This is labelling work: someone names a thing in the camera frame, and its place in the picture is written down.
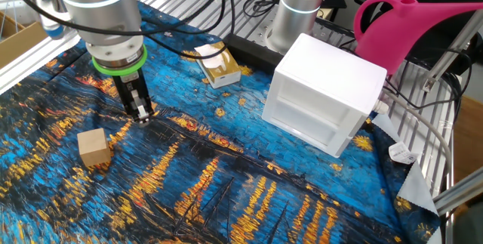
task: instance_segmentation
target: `white paper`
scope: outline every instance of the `white paper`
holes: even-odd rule
[[[419,207],[438,214],[418,162],[415,162],[411,167],[405,182],[399,190],[398,196],[418,205]]]
[[[389,147],[389,156],[391,157],[392,161],[409,165],[417,160],[419,154],[412,153],[409,151],[408,147],[406,147],[404,142],[399,141],[398,143]]]
[[[209,44],[202,45],[201,47],[197,47],[197,48],[195,48],[195,50],[201,56],[208,56],[210,54],[214,54],[217,51],[219,51],[219,49],[217,49],[217,48],[215,48],[215,47],[213,47],[212,45],[209,45]],[[217,67],[221,66],[223,68],[223,70],[226,70],[225,60],[223,58],[226,55],[224,53],[225,52],[223,52],[222,54],[218,54],[217,56],[212,57],[212,58],[203,59],[202,60],[203,66],[205,66],[206,68],[217,68]]]

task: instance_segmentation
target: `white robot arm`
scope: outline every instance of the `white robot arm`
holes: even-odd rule
[[[95,29],[139,32],[141,16],[137,0],[61,0],[68,13],[59,13],[54,0],[35,0],[44,11],[62,20]],[[42,24],[52,37],[61,37],[63,27],[42,16]],[[153,114],[141,66],[147,58],[143,36],[120,36],[79,30],[101,73],[111,75],[126,112],[136,122],[147,124]]]

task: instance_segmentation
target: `small cardboard box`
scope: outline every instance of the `small cardboard box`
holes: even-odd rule
[[[4,20],[4,15],[0,12],[0,23]],[[0,69],[47,38],[47,34],[39,22],[35,22],[27,28],[21,24],[17,24],[17,27],[18,32],[15,28],[15,20],[5,16],[3,40],[0,42]]]
[[[207,56],[219,51],[223,46],[223,42],[218,42],[197,47],[195,50],[202,56]],[[228,49],[216,57],[206,60],[197,60],[197,62],[214,89],[239,82],[242,77],[242,71],[236,63],[235,58],[229,53]]]

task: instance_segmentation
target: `white tag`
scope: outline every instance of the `white tag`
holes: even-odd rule
[[[132,54],[130,57],[127,57],[127,58],[126,58],[126,61],[127,61],[128,63],[130,63],[130,62],[132,62],[132,61],[134,61],[134,60],[136,60],[136,59],[137,59],[137,53]]]
[[[410,152],[404,142],[400,141],[389,147],[389,156],[392,161],[409,165],[416,161],[419,154]]]

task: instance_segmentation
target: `white box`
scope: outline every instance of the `white box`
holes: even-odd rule
[[[262,118],[339,157],[371,113],[386,73],[301,34],[275,69]]]

